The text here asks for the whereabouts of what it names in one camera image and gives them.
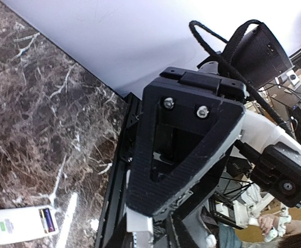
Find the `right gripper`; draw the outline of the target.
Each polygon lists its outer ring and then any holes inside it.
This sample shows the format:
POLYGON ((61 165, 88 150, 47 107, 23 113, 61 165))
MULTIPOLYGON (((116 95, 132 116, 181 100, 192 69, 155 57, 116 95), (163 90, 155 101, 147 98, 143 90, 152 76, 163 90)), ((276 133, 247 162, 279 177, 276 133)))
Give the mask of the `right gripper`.
POLYGON ((126 203, 156 216, 192 188, 237 140, 246 85, 168 67, 143 92, 126 203))

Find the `blue battery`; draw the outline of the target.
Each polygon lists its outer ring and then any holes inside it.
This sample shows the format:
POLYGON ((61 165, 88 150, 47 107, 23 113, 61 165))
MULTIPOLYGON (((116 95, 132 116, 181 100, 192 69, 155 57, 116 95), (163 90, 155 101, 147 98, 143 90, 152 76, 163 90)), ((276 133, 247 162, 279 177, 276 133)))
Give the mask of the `blue battery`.
POLYGON ((46 219, 46 222, 47 222, 47 226, 48 226, 49 232, 55 231, 55 226, 54 226, 54 223, 53 223, 53 220, 52 220, 52 217, 51 217, 51 213, 50 213, 49 208, 45 208, 45 209, 43 210, 43 212, 44 212, 44 217, 45 217, 45 219, 46 219))

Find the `white remote control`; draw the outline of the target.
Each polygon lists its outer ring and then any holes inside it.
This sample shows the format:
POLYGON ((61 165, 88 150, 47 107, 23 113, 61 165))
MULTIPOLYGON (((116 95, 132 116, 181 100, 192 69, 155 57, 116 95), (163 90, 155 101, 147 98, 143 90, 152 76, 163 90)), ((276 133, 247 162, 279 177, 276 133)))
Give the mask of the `white remote control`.
POLYGON ((54 210, 49 205, 0 210, 0 245, 31 241, 55 235, 59 227, 54 210), (55 231, 44 232, 39 210, 49 208, 55 231))

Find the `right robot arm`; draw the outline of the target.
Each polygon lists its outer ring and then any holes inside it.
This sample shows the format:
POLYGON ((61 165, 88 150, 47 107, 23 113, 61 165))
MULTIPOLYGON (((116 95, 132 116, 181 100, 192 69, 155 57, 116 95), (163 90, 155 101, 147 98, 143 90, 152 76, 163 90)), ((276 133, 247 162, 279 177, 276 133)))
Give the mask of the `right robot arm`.
POLYGON ((188 192, 213 194, 234 143, 247 132, 247 98, 292 135, 258 92, 293 67, 269 28, 246 21, 220 53, 198 33, 202 23, 189 28, 208 58, 195 71, 166 68, 142 93, 126 204, 148 217, 178 208, 188 192))

